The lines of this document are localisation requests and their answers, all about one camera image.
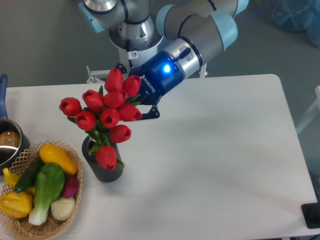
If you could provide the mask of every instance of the tulip flower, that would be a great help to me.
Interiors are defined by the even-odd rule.
[[[126,91],[128,94],[128,97],[134,97],[137,95],[141,84],[141,78],[136,75],[129,76],[126,80],[123,82],[123,90]]]
[[[66,97],[62,99],[59,109],[68,117],[74,117],[82,111],[80,101],[74,97]]]
[[[124,122],[131,122],[142,118],[142,113],[139,109],[129,103],[123,103],[117,110],[119,111],[120,119]]]
[[[126,125],[118,125],[110,130],[110,139],[115,144],[127,141],[131,137],[131,130]]]
[[[94,90],[88,90],[84,94],[82,94],[82,99],[84,100],[85,104],[88,108],[96,113],[101,112],[104,108],[104,96],[96,92]]]
[[[112,146],[101,147],[95,155],[97,162],[105,169],[113,170],[117,164],[117,154]]]
[[[90,131],[96,124],[96,117],[90,111],[82,111],[75,115],[75,123],[82,130]]]
[[[122,72],[119,68],[112,68],[105,79],[104,88],[108,93],[122,90],[123,86]]]
[[[119,123],[120,115],[116,109],[107,108],[101,113],[100,120],[103,126],[111,129]]]
[[[106,107],[111,109],[116,109],[121,104],[124,103],[124,101],[127,98],[127,92],[124,90],[120,91],[112,91],[104,95],[103,97],[103,103]]]

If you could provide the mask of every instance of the bok choy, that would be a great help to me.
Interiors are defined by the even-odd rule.
[[[59,164],[48,163],[40,169],[35,179],[34,208],[29,223],[41,225],[47,220],[49,207],[59,197],[64,182],[64,170]]]

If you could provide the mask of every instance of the wicker basket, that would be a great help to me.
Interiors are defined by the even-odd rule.
[[[76,175],[77,179],[79,180],[80,187],[75,196],[75,206],[72,210],[71,215],[65,221],[56,220],[53,217],[51,211],[49,211],[47,220],[40,226],[30,224],[28,222],[28,216],[24,218],[14,218],[0,211],[0,221],[3,224],[6,233],[17,240],[47,240],[59,235],[69,226],[71,221],[74,219],[80,203],[83,188],[83,169],[79,155],[69,145],[66,145],[59,141],[46,141],[31,146],[29,149],[26,149],[24,150],[24,152],[20,153],[20,156],[17,157],[12,163],[12,167],[10,167],[9,171],[20,176],[29,166],[29,164],[34,161],[35,157],[39,154],[40,148],[45,144],[53,144],[59,146],[76,163],[76,166],[78,168],[78,172]],[[5,184],[3,186],[2,194],[12,191],[13,189]]]

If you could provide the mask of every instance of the yellow squash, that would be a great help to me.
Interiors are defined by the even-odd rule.
[[[24,218],[32,210],[32,196],[14,191],[0,196],[0,211],[14,218]]]
[[[43,145],[39,150],[39,155],[45,164],[59,164],[66,174],[74,175],[78,170],[77,165],[68,154],[56,145]]]
[[[3,175],[4,175],[4,180],[6,184],[8,184],[10,187],[13,189],[15,188],[16,183],[18,182],[20,176],[11,173],[7,167],[3,169]],[[26,193],[35,195],[35,186],[29,187],[27,190],[25,190]]]

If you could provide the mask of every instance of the white sticker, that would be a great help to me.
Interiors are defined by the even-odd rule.
[[[128,51],[128,59],[137,59],[138,52],[137,51]]]

